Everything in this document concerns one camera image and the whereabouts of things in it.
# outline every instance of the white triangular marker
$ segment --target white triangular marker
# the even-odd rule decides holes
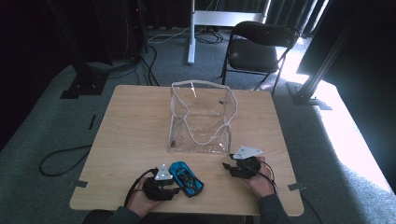
[[[172,178],[173,178],[173,176],[171,174],[169,174],[168,169],[166,169],[165,164],[163,164],[161,169],[155,175],[155,180],[166,180],[166,179],[172,179]]]
[[[254,147],[244,147],[241,146],[239,150],[233,155],[233,158],[236,160],[247,159],[252,156],[256,156],[262,153],[262,150],[254,148]]]

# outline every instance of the blue toy car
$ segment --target blue toy car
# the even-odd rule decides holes
[[[204,188],[204,183],[192,173],[184,161],[174,162],[169,173],[189,198],[198,195]]]

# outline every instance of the transparent plastic bag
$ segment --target transparent plastic bag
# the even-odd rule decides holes
[[[229,154],[238,103],[229,87],[189,80],[171,88],[168,152]]]

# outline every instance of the white plastic piece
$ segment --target white plastic piece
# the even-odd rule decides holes
[[[254,147],[244,147],[241,146],[239,150],[233,155],[236,160],[247,159],[252,156],[257,156],[262,153],[262,150]]]
[[[187,60],[188,64],[194,64],[195,61],[195,38],[191,40],[189,46],[189,58]]]
[[[167,179],[172,179],[172,178],[173,178],[173,176],[171,174],[169,174],[168,169],[166,168],[165,164],[163,164],[161,169],[155,175],[155,180],[167,180]]]

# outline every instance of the sleeve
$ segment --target sleeve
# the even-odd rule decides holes
[[[275,194],[260,198],[259,209],[261,224],[293,223]]]
[[[107,220],[107,224],[137,224],[141,217],[135,212],[119,207],[117,212]]]

